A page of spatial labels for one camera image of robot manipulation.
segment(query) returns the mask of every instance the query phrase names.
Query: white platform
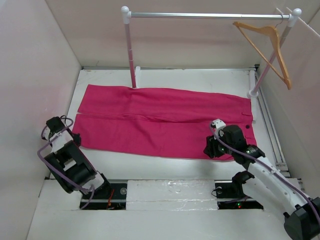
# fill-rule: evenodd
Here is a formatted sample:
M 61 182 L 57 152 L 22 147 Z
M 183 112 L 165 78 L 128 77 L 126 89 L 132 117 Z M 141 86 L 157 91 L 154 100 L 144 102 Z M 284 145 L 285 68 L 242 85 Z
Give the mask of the white platform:
M 138 86 L 225 93 L 245 98 L 249 89 L 249 70 L 142 70 Z M 82 70 L 68 117 L 75 118 L 88 84 L 130 87 L 131 80 L 128 70 Z M 257 145 L 274 163 L 275 156 L 261 111 L 258 111 L 253 130 Z M 229 180 L 243 171 L 235 162 L 81 150 L 108 179 L 199 181 L 193 180 L 192 184 L 182 187 L 172 185 L 172 189 L 170 181 L 151 185 L 148 181 L 141 181 L 141 184 L 130 181 L 128 210 L 107 211 L 79 210 L 79 192 L 67 194 L 55 180 L 46 180 L 27 240 L 289 239 L 282 224 L 269 212 L 217 210 L 216 200 L 210 192 L 214 187 L 213 180 Z
M 75 119 L 88 84 L 131 86 L 128 70 L 82 70 L 80 72 L 68 117 Z M 140 88 L 174 88 L 198 92 L 225 93 L 247 97 L 249 70 L 241 69 L 175 69 L 142 70 Z M 271 162 L 275 156 L 261 111 L 252 125 L 257 145 Z M 142 156 L 127 153 L 81 149 L 97 170 L 108 179 L 230 179 L 242 166 L 235 162 L 213 162 Z

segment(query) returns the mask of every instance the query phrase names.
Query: screw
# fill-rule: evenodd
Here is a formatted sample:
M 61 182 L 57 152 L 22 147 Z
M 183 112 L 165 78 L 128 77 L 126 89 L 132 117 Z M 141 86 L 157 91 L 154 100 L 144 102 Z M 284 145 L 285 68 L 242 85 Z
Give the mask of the screw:
M 215 192 L 217 194 L 222 194 L 222 187 L 218 186 L 216 189 L 215 189 Z
M 127 194 L 127 189 L 126 189 L 125 187 L 121 188 L 121 189 L 120 189 L 120 193 L 121 193 L 122 195 Z

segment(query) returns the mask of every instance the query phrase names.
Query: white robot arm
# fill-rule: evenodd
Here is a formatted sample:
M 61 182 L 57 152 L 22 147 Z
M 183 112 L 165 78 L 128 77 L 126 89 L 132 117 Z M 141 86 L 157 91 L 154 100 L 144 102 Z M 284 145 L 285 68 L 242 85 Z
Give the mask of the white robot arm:
M 310 240 L 320 233 L 319 197 L 312 199 L 293 186 L 257 146 L 247 144 L 237 125 L 216 119 L 210 129 L 213 135 L 206 138 L 204 153 L 210 158 L 232 155 L 246 169 L 232 178 L 232 191 L 269 209 L 293 240 Z

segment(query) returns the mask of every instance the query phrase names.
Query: hanger hook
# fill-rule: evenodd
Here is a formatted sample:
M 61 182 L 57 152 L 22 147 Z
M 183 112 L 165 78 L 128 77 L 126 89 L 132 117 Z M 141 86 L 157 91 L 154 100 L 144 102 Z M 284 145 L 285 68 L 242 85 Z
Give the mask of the hanger hook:
M 274 26 L 275 28 L 276 28 L 278 25 L 280 25 L 280 24 L 282 24 L 282 23 L 284 22 L 284 16 L 283 16 L 281 13 L 280 13 L 280 15 L 281 15 L 282 20 L 281 20 L 280 23 L 278 23 L 277 25 Z

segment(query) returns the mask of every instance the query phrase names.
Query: folded cloth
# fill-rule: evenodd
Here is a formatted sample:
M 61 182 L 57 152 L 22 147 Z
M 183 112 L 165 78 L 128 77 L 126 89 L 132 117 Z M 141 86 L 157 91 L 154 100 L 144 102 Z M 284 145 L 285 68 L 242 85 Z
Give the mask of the folded cloth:
M 203 153 L 209 124 L 221 119 L 238 125 L 256 144 L 251 101 L 247 98 L 170 88 L 88 85 L 73 131 L 82 146 L 121 153 L 209 159 Z M 232 159 L 229 155 L 218 158 Z

